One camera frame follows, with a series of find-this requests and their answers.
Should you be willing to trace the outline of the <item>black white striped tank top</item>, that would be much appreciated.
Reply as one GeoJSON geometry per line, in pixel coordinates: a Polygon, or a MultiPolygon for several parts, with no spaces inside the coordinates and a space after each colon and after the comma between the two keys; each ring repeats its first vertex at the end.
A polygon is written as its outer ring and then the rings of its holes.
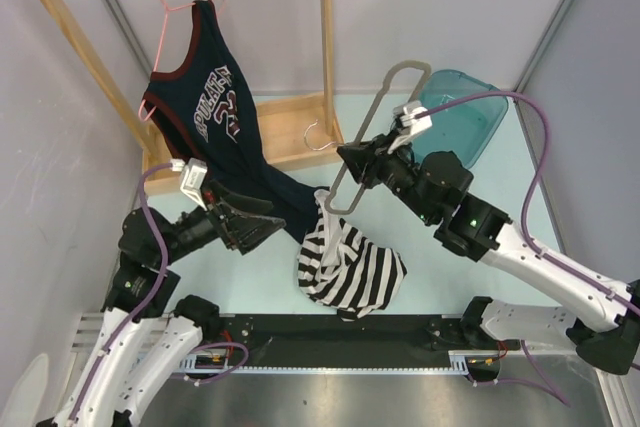
{"type": "Polygon", "coordinates": [[[311,301],[336,310],[344,321],[386,309],[407,275],[396,251],[326,209],[329,192],[314,193],[318,220],[297,257],[297,284],[311,301]]]}

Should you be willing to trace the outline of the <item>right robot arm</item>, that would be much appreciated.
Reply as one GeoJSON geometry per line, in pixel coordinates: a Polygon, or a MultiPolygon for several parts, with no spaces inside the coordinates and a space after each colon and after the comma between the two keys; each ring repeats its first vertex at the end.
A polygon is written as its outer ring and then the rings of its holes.
{"type": "Polygon", "coordinates": [[[361,190],[385,185],[434,237],[459,257],[507,272],[556,301],[554,307],[511,305],[476,297],[461,321],[463,340],[484,348],[518,340],[572,348],[591,366],[615,375],[634,368],[639,349],[639,284],[595,272],[526,237],[507,213],[469,193],[473,175],[453,152],[416,162],[408,145],[394,151],[379,135],[338,148],[361,190]]]}

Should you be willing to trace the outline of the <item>grey hanger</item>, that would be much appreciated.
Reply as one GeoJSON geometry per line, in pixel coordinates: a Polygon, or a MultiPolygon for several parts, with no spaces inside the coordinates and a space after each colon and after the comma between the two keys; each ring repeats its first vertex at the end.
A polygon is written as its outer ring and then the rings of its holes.
{"type": "MultiPolygon", "coordinates": [[[[413,102],[416,101],[419,97],[420,92],[422,91],[422,89],[424,88],[424,86],[426,85],[426,82],[429,80],[429,78],[431,77],[432,74],[432,67],[428,62],[423,62],[423,61],[418,61],[418,60],[405,60],[405,61],[401,61],[399,63],[397,63],[396,65],[392,66],[389,71],[385,74],[385,77],[383,79],[382,82],[382,86],[380,88],[380,90],[376,93],[374,100],[371,104],[371,106],[369,107],[369,110],[367,111],[358,132],[356,133],[354,142],[356,144],[359,144],[361,142],[361,140],[364,137],[364,134],[367,132],[375,114],[377,113],[382,100],[384,99],[384,97],[388,94],[388,92],[391,89],[391,84],[395,78],[395,76],[405,70],[405,69],[414,69],[417,71],[421,71],[422,74],[419,78],[419,80],[416,82],[415,87],[413,88],[413,91],[411,92],[411,94],[409,95],[409,102],[413,102]]],[[[336,207],[332,206],[332,202],[335,199],[339,187],[342,183],[342,181],[345,178],[345,175],[348,172],[348,167],[347,167],[347,162],[345,160],[342,161],[342,165],[332,183],[332,185],[330,186],[329,189],[329,195],[326,197],[325,199],[325,208],[329,213],[338,215],[338,216],[347,216],[350,215],[351,213],[354,212],[354,210],[356,209],[357,205],[360,202],[360,199],[362,198],[362,196],[364,195],[365,192],[365,188],[364,187],[359,187],[353,200],[351,201],[350,205],[346,208],[346,209],[338,209],[336,207]]]]}

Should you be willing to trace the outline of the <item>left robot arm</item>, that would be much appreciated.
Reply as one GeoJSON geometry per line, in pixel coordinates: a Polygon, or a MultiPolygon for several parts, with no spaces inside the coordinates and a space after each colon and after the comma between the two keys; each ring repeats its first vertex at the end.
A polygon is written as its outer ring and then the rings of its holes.
{"type": "Polygon", "coordinates": [[[69,399],[44,425],[138,426],[188,354],[198,347],[222,353],[238,348],[220,338],[224,323],[218,306],[188,295],[151,349],[141,351],[179,283],[172,263],[215,241],[247,254],[285,225],[272,216],[270,202],[235,194],[216,181],[182,193],[196,207],[175,222],[146,203],[125,218],[120,267],[97,340],[69,399]]]}

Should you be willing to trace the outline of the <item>pink wire hanger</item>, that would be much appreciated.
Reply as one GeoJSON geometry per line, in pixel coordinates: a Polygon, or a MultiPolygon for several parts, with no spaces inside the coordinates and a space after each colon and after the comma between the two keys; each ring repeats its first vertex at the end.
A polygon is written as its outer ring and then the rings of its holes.
{"type": "MultiPolygon", "coordinates": [[[[160,63],[170,14],[190,8],[193,5],[195,5],[194,2],[191,2],[189,4],[172,7],[169,5],[169,3],[166,0],[159,0],[159,1],[163,8],[163,21],[162,21],[161,31],[160,31],[158,45],[156,49],[155,59],[151,68],[151,74],[157,71],[160,63]]],[[[214,3],[214,10],[216,10],[217,13],[224,12],[227,4],[226,0],[211,0],[211,1],[214,3]]],[[[153,115],[155,110],[156,110],[156,107],[152,107],[150,110],[147,110],[147,108],[145,107],[145,100],[143,99],[141,101],[141,104],[139,106],[138,113],[137,113],[139,120],[141,120],[143,123],[148,122],[151,119],[151,116],[153,115]]]]}

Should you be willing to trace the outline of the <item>navy basketball jersey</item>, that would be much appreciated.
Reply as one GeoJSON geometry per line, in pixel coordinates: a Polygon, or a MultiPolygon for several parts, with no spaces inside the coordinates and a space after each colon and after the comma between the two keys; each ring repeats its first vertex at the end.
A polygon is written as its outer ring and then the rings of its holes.
{"type": "Polygon", "coordinates": [[[173,72],[152,73],[144,107],[172,157],[202,160],[208,177],[230,191],[271,202],[270,215],[284,220],[287,234],[302,242],[318,222],[316,190],[266,162],[256,105],[213,3],[195,1],[191,17],[184,62],[173,72]]]}

